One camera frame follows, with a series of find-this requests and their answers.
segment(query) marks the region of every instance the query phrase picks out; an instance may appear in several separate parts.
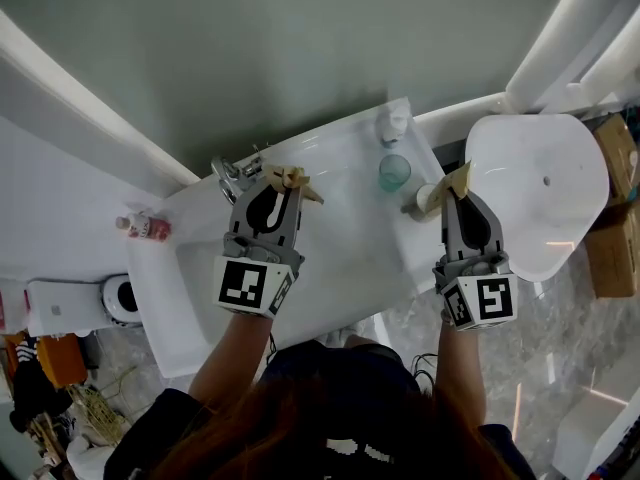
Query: white wall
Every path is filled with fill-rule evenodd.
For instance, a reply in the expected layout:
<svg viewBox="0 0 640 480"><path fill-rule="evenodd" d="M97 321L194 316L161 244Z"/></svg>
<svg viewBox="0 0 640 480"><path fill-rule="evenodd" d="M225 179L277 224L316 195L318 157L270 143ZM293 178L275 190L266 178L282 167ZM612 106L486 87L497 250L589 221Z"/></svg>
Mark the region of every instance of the white wall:
<svg viewBox="0 0 640 480"><path fill-rule="evenodd" d="M126 272L114 226L157 198L0 116L0 277L84 280Z"/></svg>
<svg viewBox="0 0 640 480"><path fill-rule="evenodd" d="M6 36L2 34L7 31L5 24L0 16L0 116L62 151L145 192L168 197L185 186L184 179L176 179L167 174L143 151L114 140L115 137L95 126L80 114L79 105L74 105L72 109L59 99L58 96L62 98L67 95L71 89L70 84L74 82L67 73L60 70L62 75L58 74L58 77L65 90L54 96L43 86L47 82L46 77L34 76L39 73L25 73L25 66L14 65L14 59L10 56L16 52L4 49ZM33 45L18 49L16 54L24 53L25 58L20 60L26 62L34 48L37 47ZM52 62L45 56L41 65ZM86 96L91 97L95 98L90 93ZM197 179L192 175L189 181Z"/></svg>
<svg viewBox="0 0 640 480"><path fill-rule="evenodd" d="M521 112L571 110L575 88L568 84L581 81L600 56L616 41L636 13L640 0L560 0L535 44L507 84L507 95ZM633 51L637 55L637 44ZM588 105L597 104L633 67L617 80L606 77L592 84L600 98L587 97Z"/></svg>
<svg viewBox="0 0 640 480"><path fill-rule="evenodd" d="M48 55L179 162L408 96L504 91L558 0L0 0Z"/></svg>

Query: sink basin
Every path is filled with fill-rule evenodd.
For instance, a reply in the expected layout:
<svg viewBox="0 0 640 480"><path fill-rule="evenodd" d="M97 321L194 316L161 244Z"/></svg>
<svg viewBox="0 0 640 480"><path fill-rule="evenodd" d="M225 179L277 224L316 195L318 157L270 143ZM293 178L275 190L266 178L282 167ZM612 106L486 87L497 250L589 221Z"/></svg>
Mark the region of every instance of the sink basin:
<svg viewBox="0 0 640 480"><path fill-rule="evenodd" d="M604 158L573 116L484 117L465 157L469 186L500 220L511 269L527 281L553 276L607 202Z"/></svg>
<svg viewBox="0 0 640 480"><path fill-rule="evenodd" d="M400 208L443 172L411 120L393 150L411 163L411 178L393 194L379 188L378 164L389 151L378 140L378 123L389 108L370 109L262 152L267 163L304 167L325 199L324 205L303 205L295 247L306 261L274 324L278 348L435 285L431 269L444 254L440 218L417 223ZM164 244L128 239L129 275L160 371L173 377L197 371L231 317L212 303L214 258L222 252L231 206L210 176L153 210L171 221L173 233Z"/></svg>

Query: person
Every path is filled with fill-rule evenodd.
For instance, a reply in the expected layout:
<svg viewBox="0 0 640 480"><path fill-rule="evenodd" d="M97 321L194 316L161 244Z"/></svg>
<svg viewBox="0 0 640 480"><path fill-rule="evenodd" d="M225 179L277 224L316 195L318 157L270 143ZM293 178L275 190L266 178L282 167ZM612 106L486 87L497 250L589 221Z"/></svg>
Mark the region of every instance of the person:
<svg viewBox="0 0 640 480"><path fill-rule="evenodd" d="M252 385L271 326L235 314L188 394L156 399L104 479L535 478L509 430L484 424L477 331L444 321L421 393L395 351L355 335L278 351Z"/></svg>

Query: glass cup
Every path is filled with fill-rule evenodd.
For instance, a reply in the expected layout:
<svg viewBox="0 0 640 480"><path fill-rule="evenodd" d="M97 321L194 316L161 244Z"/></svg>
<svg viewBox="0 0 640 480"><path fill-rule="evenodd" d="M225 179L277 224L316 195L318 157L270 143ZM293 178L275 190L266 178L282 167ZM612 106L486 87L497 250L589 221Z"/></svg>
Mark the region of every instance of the glass cup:
<svg viewBox="0 0 640 480"><path fill-rule="evenodd" d="M411 165L400 155L387 155L380 161L378 183L386 192L395 192L411 176Z"/></svg>

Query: chrome faucet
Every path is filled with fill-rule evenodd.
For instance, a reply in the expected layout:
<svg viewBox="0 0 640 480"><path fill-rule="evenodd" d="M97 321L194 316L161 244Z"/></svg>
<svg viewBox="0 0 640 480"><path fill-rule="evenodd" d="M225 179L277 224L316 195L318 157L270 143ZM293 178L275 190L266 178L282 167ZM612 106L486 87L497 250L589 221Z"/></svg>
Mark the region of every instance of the chrome faucet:
<svg viewBox="0 0 640 480"><path fill-rule="evenodd" d="M221 156L211 159L211 169L220 178L220 190L231 205L234 205L240 193L249 190L262 174L263 160L260 150L255 144L253 149L257 156L244 167L237 167Z"/></svg>

